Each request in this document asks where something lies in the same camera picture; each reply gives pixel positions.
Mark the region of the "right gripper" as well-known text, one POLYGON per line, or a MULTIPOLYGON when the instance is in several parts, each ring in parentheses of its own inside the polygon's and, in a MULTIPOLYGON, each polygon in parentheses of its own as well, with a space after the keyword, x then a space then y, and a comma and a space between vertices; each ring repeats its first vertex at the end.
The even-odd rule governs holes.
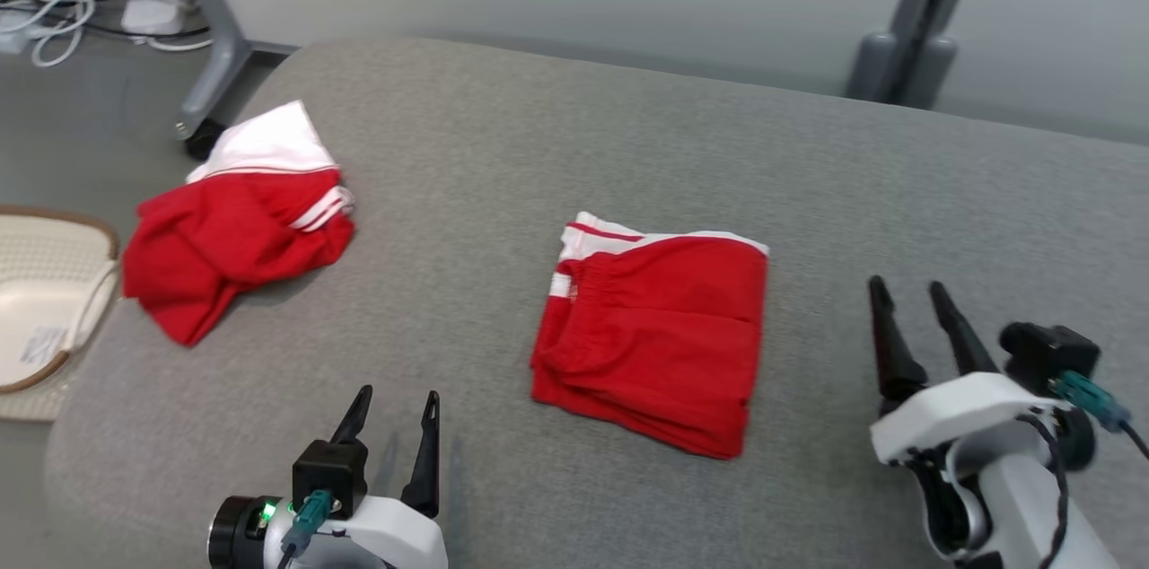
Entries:
POLYGON ((1058 397, 1023 389, 1001 374, 974 328, 940 280, 930 283, 936 323, 951 341, 957 380, 928 386, 928 374, 916 361, 899 331, 896 306, 885 279, 867 280, 873 316, 873 351, 880 417, 870 426, 879 462, 910 462, 930 451, 944 464, 974 472, 998 455, 1035 453, 1039 436, 1018 421, 1033 416, 1052 433, 1070 472, 1092 464, 1096 453, 1094 425, 1086 414, 1058 397))

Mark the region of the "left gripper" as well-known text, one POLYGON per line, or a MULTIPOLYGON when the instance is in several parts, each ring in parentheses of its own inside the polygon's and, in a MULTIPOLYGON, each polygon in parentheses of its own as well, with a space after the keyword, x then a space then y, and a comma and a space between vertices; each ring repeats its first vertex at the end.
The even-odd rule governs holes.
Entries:
MULTIPOLYGON (((365 426, 373 385, 363 385, 332 435, 333 445, 352 445, 365 426)), ((398 499, 367 495, 352 520, 327 520, 290 568, 446 568, 448 556, 440 512, 442 401, 427 392, 421 443, 410 479, 398 499)), ((208 532, 213 568, 279 568, 296 512, 279 495, 230 495, 208 532)))

